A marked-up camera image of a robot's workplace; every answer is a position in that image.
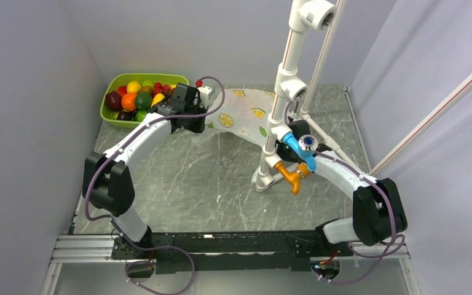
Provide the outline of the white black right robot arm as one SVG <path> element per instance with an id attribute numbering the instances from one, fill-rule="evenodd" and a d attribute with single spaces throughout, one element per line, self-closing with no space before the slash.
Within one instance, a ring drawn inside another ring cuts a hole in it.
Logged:
<path id="1" fill-rule="evenodd" d="M 269 165 L 291 185 L 296 195 L 301 181 L 317 175 L 330 181 L 352 201 L 352 215 L 316 227 L 314 247 L 329 255 L 339 243 L 361 242 L 372 246 L 394 241 L 407 229 L 398 188 L 390 178 L 377 179 L 347 163 L 335 151 L 310 134 L 305 122 L 273 128 L 277 137 L 276 159 Z"/>

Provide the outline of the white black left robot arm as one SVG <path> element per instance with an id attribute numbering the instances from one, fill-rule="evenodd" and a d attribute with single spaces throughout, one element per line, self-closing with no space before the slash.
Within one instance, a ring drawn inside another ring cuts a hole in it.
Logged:
<path id="1" fill-rule="evenodd" d="M 135 187 L 131 170 L 177 129 L 193 133 L 205 129 L 205 117 L 214 90 L 205 85 L 178 83 L 174 92 L 149 108 L 144 120 L 124 139 L 100 154 L 85 159 L 82 195 L 86 218 L 108 219 L 128 241 L 136 258 L 152 250 L 151 229 L 133 202 Z"/>

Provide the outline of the white printed plastic bag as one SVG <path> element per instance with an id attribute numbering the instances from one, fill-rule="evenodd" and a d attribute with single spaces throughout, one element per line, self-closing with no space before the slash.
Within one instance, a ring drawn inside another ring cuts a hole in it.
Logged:
<path id="1" fill-rule="evenodd" d="M 193 142 L 199 144 L 217 133 L 229 132 L 258 146 L 265 145 L 267 116 L 274 94 L 251 88 L 230 88 L 224 92 L 224 103 L 205 118 L 205 130 L 194 135 Z"/>

